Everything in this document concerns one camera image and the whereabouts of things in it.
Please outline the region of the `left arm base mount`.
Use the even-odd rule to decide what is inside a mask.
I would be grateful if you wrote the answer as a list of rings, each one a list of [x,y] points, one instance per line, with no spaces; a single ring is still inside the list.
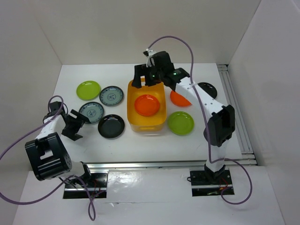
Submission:
[[[84,162],[74,162],[71,171],[59,179],[66,181],[64,199],[106,198],[108,172],[92,173]]]

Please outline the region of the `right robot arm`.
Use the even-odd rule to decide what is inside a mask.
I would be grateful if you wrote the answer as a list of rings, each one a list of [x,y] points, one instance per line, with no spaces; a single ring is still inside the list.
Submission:
[[[146,49],[143,54],[147,57],[147,61],[134,67],[131,85],[141,88],[142,77],[146,86],[163,83],[201,110],[205,124],[203,136],[209,147],[204,177],[208,183],[216,183],[225,170],[227,141],[235,131],[234,108],[231,105],[225,106],[211,97],[194,82],[192,72],[175,68],[166,51],[156,52]]]

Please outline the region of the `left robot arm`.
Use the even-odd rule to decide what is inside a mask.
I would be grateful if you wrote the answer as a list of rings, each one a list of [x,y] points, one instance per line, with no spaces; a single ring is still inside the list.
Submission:
[[[25,144],[30,165],[39,181],[75,175],[76,182],[82,187],[92,183],[93,176],[87,164],[72,161],[61,140],[61,136],[72,141],[82,138],[78,131],[89,121],[75,110],[68,114],[59,101],[48,105],[48,114],[43,118],[45,126],[34,140]]]

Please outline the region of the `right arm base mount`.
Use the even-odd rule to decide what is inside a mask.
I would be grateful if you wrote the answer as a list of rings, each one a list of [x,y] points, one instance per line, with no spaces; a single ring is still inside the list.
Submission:
[[[191,185],[193,197],[234,195],[233,181],[229,169],[217,178],[209,178],[204,167],[192,167],[189,169],[189,175],[186,180]]]

